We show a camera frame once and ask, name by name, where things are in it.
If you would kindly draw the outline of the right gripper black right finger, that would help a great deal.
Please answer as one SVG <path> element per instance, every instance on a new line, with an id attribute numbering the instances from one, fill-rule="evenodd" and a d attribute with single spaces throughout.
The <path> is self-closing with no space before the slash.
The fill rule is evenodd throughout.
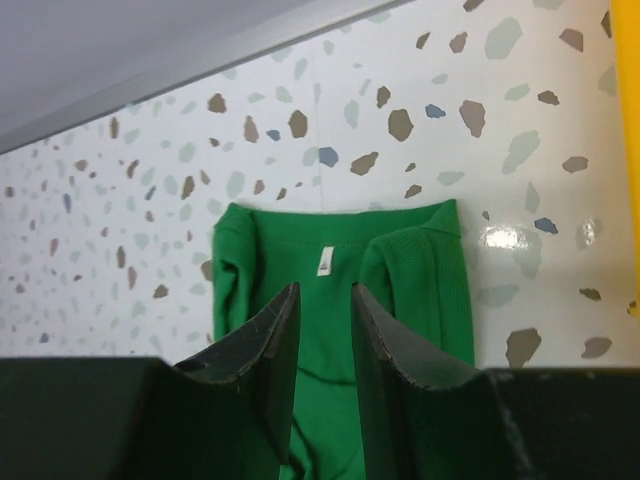
<path id="1" fill-rule="evenodd" d="M 478 369 L 351 296 L 368 478 L 638 477 L 637 369 Z"/>

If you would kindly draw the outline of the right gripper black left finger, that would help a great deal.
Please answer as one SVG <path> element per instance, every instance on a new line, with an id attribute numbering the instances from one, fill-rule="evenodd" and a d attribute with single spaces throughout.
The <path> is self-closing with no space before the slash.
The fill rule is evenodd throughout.
<path id="1" fill-rule="evenodd" d="M 275 479 L 289 459 L 300 288 L 177 364 L 5 358 L 5 479 Z"/>

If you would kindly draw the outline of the green tank top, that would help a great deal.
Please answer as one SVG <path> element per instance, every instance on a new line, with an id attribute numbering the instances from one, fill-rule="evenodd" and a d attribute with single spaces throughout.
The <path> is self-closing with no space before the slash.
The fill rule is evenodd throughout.
<path id="1" fill-rule="evenodd" d="M 213 235 L 214 335 L 222 338 L 284 286 L 300 287 L 300 343 L 283 479 L 365 475 L 352 353 L 351 288 L 454 357 L 475 359 L 456 203 L 356 214 L 231 204 Z"/>

